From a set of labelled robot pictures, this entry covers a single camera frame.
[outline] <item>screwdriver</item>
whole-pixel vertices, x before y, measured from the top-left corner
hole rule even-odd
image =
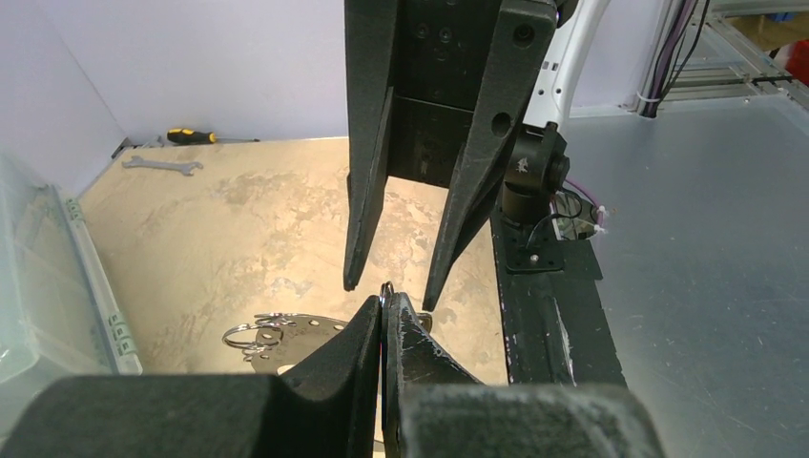
[[[213,132],[199,132],[193,129],[170,129],[166,139],[177,145],[212,145],[219,141],[259,141],[258,138],[218,138]]]

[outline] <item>wrench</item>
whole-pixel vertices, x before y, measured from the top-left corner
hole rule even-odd
[[[184,164],[176,162],[159,162],[156,160],[146,160],[141,156],[132,156],[129,162],[121,162],[121,165],[126,168],[149,167],[150,169],[176,170],[186,177],[192,176],[194,174],[194,169],[202,168],[202,164],[199,162],[186,162]]]

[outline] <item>stone-patterned surface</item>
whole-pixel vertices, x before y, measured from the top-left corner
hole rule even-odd
[[[256,313],[348,320],[394,282],[417,308],[446,191],[392,178],[357,290],[342,290],[344,138],[141,150],[204,164],[194,177],[118,162],[82,198],[93,241],[152,373],[252,372],[221,343]],[[488,227],[450,274],[433,335],[489,384],[506,382]]]

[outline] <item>metal table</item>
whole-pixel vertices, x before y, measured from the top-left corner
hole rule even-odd
[[[809,114],[782,96],[577,118],[571,176],[627,383],[670,456],[809,449]]]

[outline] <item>bolt hole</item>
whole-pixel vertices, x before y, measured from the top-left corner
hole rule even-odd
[[[527,48],[533,41],[533,36],[533,27],[523,24],[514,29],[514,44],[518,48]]]
[[[442,41],[442,43],[449,43],[449,40],[452,39],[452,31],[449,27],[444,27],[438,32],[438,38]]]
[[[419,38],[427,38],[428,35],[429,28],[427,27],[427,24],[419,24],[418,27],[416,27],[416,36]]]
[[[511,116],[508,113],[498,113],[491,120],[491,132],[499,137],[504,137],[511,129]]]

